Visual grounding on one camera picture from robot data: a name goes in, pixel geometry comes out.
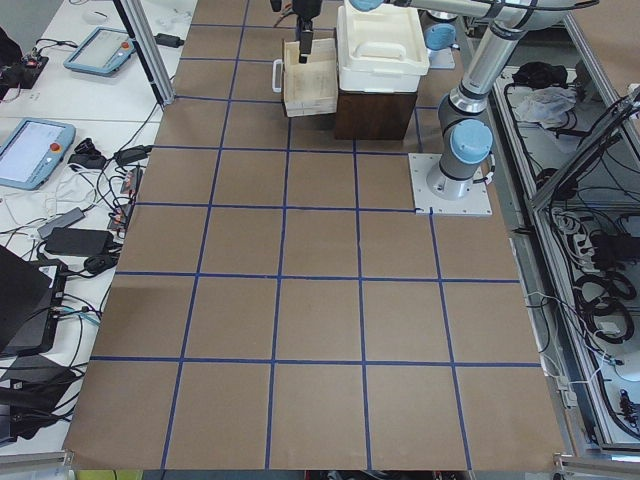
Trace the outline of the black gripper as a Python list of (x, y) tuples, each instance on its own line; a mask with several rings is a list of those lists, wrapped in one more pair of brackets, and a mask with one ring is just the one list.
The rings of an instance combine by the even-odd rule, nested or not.
[(313, 20), (321, 13), (321, 0), (293, 0), (292, 10), (298, 19), (299, 62), (306, 63), (313, 42)]

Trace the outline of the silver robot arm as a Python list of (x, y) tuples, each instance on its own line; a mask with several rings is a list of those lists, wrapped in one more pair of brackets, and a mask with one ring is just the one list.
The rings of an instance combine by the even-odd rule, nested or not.
[(426, 175), (429, 190), (448, 201), (464, 198), (473, 177), (488, 157), (493, 135), (479, 119), (487, 97), (518, 42), (529, 31), (548, 28), (571, 11), (595, 6), (595, 1), (393, 1), (396, 8), (435, 10), (489, 21), (471, 63), (458, 86), (442, 100), (438, 118), (444, 152)]

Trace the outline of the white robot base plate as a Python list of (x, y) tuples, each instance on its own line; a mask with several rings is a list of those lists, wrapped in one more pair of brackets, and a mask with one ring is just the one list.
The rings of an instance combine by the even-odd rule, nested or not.
[(440, 154), (410, 153), (409, 173), (417, 215), (489, 217), (487, 184), (478, 166), (471, 179), (452, 180), (440, 169)]

